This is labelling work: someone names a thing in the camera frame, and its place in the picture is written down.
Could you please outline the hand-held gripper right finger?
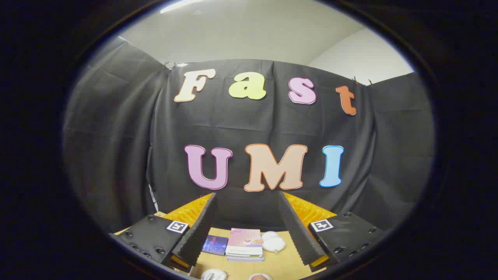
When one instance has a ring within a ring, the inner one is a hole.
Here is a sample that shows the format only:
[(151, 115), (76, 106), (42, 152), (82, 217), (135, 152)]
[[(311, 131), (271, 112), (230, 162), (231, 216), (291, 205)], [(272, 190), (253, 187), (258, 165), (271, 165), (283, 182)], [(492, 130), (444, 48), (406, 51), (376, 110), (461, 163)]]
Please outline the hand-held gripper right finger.
[(337, 215), (285, 192), (279, 193), (279, 213), (301, 261), (311, 271), (345, 262), (386, 235), (352, 212)]

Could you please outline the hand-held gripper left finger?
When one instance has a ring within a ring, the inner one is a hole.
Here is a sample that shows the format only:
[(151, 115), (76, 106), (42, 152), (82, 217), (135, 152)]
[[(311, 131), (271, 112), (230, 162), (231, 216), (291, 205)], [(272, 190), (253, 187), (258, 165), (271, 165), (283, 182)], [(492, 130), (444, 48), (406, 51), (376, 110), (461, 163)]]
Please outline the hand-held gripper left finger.
[(167, 214), (147, 215), (109, 236), (134, 253), (189, 272), (197, 264), (216, 210), (216, 193), (210, 193)]

